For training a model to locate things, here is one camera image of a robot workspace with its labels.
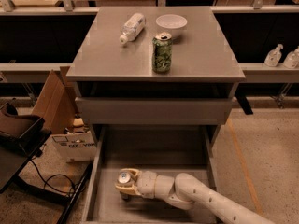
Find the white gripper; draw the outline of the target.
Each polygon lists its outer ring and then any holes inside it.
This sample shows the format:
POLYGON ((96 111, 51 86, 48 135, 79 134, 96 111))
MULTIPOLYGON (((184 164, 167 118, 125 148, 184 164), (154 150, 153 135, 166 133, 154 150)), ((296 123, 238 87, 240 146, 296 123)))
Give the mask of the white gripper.
POLYGON ((136 181, 136 185, 121 186, 116 184, 115 188, 124 194, 131 196, 141 196, 146 199, 155 197, 155 182, 157 174, 152 171, 140 171, 128 168, 120 170, 120 182, 136 181))

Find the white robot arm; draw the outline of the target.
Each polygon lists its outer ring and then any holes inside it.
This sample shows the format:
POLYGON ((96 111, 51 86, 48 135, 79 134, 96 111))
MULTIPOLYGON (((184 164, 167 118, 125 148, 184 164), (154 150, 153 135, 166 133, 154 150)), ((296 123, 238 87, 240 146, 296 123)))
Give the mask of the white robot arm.
POLYGON ((187 173, 172 177, 124 168, 120 169, 115 188, 125 195, 162 200, 182 210, 190 210, 195 203, 200 203, 225 224, 275 224, 187 173))

